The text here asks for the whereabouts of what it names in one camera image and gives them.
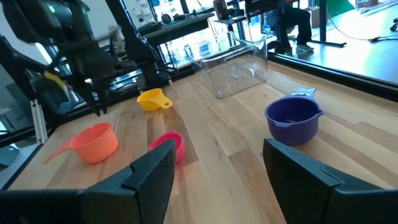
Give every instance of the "person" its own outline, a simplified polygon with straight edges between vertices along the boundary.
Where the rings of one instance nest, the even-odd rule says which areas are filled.
[[[291,4],[287,4],[278,10],[270,11],[265,15],[267,24],[271,26],[271,30],[279,42],[281,42],[286,52],[292,51],[287,38],[287,29],[296,25],[298,25],[296,51],[313,51],[313,48],[307,45],[307,42],[311,41],[312,37],[310,17],[311,14],[308,11],[293,8]]]

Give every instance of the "yellow measuring cup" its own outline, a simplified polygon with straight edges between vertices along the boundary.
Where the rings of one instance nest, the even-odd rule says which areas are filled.
[[[154,111],[160,107],[167,109],[173,106],[173,102],[163,94],[160,88],[143,92],[138,96],[137,102],[146,111]]]

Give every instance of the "orange measuring cup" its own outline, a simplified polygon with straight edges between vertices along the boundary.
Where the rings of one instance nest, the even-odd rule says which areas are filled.
[[[51,153],[45,160],[51,159],[67,150],[74,150],[81,159],[89,164],[101,162],[113,154],[118,148],[119,141],[113,132],[113,124],[99,123],[90,126],[80,134],[74,136],[66,144]]]
[[[163,94],[160,88],[143,92],[138,96],[137,102],[145,111],[154,111],[160,107],[167,109],[173,106],[173,102]]]

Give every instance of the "wooden table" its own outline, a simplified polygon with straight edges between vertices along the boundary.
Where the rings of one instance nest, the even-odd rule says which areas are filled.
[[[398,187],[398,104],[269,63],[269,79],[223,100],[194,77],[164,88],[174,105],[143,112],[136,99],[59,127],[11,189],[84,189],[147,152],[176,129],[187,147],[177,166],[165,223],[284,223],[260,155],[271,137],[264,108],[295,88],[314,87],[325,110],[317,136],[298,150],[372,184]],[[60,144],[91,124],[113,122],[119,149],[97,165],[66,152],[46,166]]]

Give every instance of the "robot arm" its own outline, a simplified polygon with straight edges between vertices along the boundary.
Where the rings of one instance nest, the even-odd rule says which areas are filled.
[[[137,69],[133,61],[121,63],[117,56],[109,55],[100,49],[98,42],[112,39],[118,30],[95,39],[87,16],[90,8],[81,0],[0,1],[4,15],[18,39],[27,43],[54,45],[58,48],[53,62],[41,73],[58,75],[98,116],[100,109],[106,113],[109,84],[117,76]],[[59,75],[55,71],[55,67],[64,57],[69,64],[71,75]],[[91,79],[92,83],[86,83],[87,79]],[[100,108],[92,92],[98,94]]]

